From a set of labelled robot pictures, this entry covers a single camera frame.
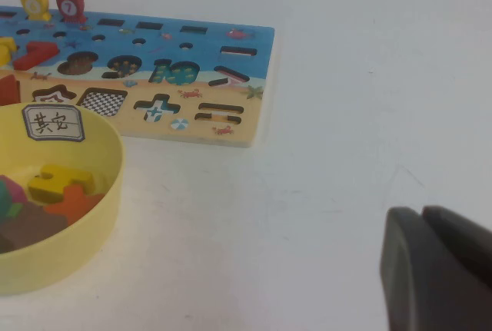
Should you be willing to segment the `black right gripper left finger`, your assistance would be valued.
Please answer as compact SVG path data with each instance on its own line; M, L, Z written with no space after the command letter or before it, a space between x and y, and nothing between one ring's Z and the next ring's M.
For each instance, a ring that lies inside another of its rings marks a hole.
M391 330L491 328L491 264L460 262L422 211L388 210L380 275Z

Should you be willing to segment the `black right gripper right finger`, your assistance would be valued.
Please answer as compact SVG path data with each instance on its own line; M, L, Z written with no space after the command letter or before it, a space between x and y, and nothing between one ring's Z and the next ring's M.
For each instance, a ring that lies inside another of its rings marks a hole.
M424 220L462 263L491 264L491 231L440 206L426 206Z

